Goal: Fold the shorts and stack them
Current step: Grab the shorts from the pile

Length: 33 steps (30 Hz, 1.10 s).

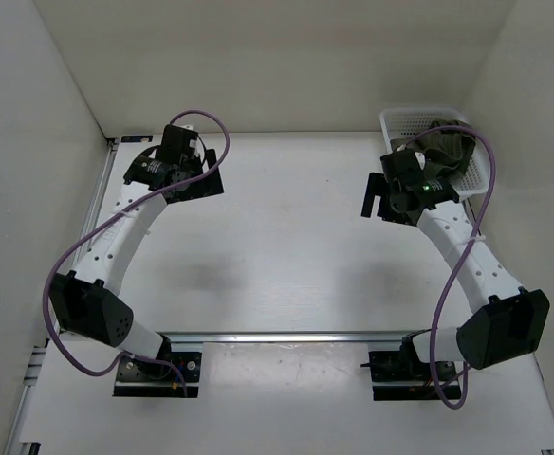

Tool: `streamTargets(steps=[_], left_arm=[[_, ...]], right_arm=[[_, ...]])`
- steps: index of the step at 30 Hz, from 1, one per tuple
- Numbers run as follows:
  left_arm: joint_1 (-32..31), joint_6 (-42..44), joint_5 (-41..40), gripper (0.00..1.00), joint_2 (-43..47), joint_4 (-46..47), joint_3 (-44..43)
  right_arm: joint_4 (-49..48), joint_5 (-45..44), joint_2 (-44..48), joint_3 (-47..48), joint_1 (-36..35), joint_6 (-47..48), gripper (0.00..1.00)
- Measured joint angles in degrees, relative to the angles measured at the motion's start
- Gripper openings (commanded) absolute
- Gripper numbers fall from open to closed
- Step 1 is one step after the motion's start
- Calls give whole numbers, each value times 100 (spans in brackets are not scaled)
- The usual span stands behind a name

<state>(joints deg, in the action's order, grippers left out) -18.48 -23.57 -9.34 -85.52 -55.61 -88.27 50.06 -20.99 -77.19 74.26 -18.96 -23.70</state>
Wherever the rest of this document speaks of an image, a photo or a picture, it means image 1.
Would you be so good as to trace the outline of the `olive green shorts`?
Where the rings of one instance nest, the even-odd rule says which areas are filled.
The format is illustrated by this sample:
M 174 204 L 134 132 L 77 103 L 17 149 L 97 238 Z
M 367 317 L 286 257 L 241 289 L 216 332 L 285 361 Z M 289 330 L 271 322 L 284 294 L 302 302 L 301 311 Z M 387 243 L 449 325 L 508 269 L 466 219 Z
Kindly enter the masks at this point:
M 425 157 L 428 178 L 459 178 L 469 167 L 476 146 L 473 135 L 458 130 L 439 130 L 411 141 L 408 147 Z

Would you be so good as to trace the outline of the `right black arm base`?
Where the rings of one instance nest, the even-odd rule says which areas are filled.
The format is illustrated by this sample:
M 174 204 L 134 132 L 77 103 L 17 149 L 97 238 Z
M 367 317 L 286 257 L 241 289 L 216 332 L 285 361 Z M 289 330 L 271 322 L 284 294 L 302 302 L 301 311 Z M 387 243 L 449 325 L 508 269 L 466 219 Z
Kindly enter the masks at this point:
M 429 329 L 412 332 L 398 340 L 368 344 L 368 359 L 361 364 L 370 371 L 376 401 L 439 400 L 429 364 Z M 455 364 L 463 360 L 454 329 L 439 330 L 435 338 L 435 369 L 442 393 L 449 401 L 463 397 L 461 376 Z

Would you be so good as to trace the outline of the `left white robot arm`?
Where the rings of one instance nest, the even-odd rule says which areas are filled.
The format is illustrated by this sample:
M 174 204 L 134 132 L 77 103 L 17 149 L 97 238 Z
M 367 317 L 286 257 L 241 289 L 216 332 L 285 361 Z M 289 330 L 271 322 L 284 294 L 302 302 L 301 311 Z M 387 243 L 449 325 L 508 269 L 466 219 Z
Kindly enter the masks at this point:
M 215 150 L 155 146 L 143 151 L 123 177 L 109 218 L 83 241 L 86 251 L 66 273 L 53 270 L 44 290 L 44 314 L 51 324 L 139 357 L 152 379 L 172 369 L 166 341 L 137 322 L 120 299 L 125 273 L 151 225 L 170 204 L 224 191 Z

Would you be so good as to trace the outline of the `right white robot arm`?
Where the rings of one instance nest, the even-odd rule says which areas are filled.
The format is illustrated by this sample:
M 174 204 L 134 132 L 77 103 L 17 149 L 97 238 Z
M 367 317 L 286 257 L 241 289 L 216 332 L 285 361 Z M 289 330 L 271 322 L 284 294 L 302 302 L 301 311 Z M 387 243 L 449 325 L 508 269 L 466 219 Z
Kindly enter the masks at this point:
M 474 232 L 453 186 L 443 178 L 404 186 L 370 173 L 361 214 L 414 226 L 427 236 L 454 273 L 471 309 L 461 326 L 409 334 L 399 367 L 419 379 L 434 362 L 465 362 L 483 370 L 534 353 L 550 303 L 511 276 Z

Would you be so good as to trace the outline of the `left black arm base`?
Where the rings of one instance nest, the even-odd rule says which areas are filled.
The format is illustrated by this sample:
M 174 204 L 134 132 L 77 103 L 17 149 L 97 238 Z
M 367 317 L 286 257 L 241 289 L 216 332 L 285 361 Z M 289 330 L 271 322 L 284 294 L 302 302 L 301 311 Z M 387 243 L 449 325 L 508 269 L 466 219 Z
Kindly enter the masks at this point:
M 158 359 L 170 366 L 124 358 L 117 367 L 113 387 L 114 397 L 135 398 L 197 398 L 202 367 L 199 345 L 175 345 L 164 338 Z

